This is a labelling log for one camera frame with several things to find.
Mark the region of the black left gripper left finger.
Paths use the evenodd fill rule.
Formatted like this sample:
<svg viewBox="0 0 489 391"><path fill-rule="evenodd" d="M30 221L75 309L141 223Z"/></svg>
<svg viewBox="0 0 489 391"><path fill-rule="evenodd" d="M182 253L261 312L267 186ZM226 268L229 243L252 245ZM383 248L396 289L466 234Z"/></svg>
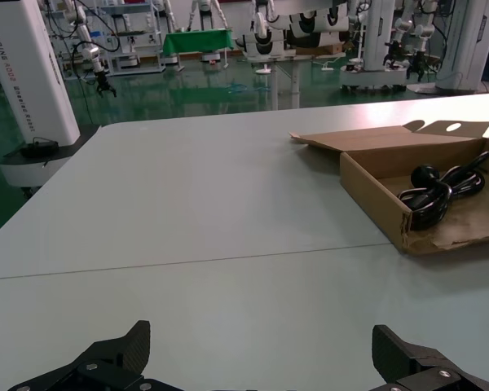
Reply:
<svg viewBox="0 0 489 391"><path fill-rule="evenodd" d="M92 343L69 364L12 386L13 390L127 390L143 378L151 325L139 320L124 335Z"/></svg>

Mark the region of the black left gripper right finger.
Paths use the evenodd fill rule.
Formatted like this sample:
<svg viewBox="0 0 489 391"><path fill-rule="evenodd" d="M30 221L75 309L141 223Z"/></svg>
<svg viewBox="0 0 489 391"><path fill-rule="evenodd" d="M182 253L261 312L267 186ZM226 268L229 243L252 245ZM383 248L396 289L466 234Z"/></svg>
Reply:
<svg viewBox="0 0 489 391"><path fill-rule="evenodd" d="M385 383L379 391L489 391L438 350L402 340L386 325L372 329L372 363Z"/></svg>

